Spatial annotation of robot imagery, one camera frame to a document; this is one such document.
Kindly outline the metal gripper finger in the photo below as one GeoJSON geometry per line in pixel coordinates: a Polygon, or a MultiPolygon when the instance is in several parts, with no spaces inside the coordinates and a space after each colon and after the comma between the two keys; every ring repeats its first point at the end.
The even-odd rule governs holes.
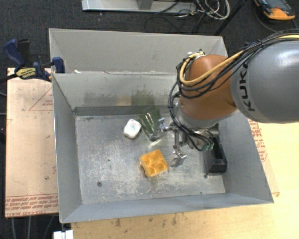
{"type": "Polygon", "coordinates": [[[184,160],[187,158],[187,155],[185,155],[180,147],[177,147],[176,145],[173,147],[174,151],[173,154],[175,155],[173,162],[171,164],[171,167],[179,167],[184,163],[184,160]]]}
{"type": "Polygon", "coordinates": [[[165,124],[165,118],[158,119],[157,123],[152,128],[150,140],[158,140],[162,138],[167,131],[168,126],[165,124]]]}

